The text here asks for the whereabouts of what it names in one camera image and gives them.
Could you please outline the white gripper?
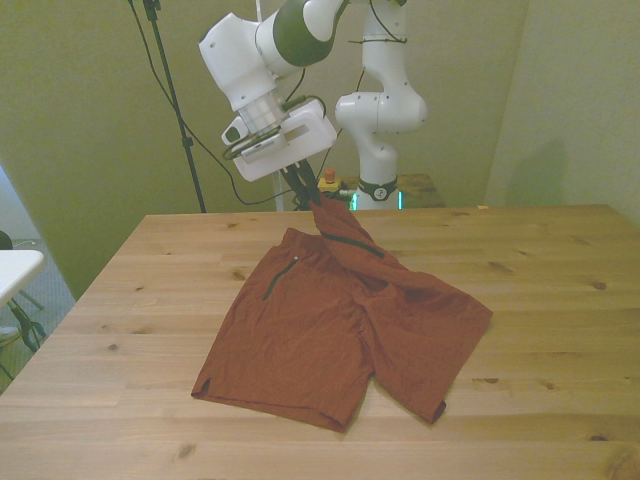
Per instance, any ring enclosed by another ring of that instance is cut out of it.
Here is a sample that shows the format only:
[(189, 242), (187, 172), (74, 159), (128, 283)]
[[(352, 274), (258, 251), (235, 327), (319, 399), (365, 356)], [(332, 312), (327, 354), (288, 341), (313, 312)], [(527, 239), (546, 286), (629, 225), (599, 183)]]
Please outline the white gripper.
[[(325, 115), (323, 104), (315, 99), (293, 109), (275, 133), (267, 133), (255, 145), (234, 148), (233, 162), (247, 181), (280, 170), (298, 201), (320, 206), (321, 192), (306, 159), (330, 148), (336, 138), (336, 130)], [(290, 166), (296, 162), (299, 162), (298, 173)]]

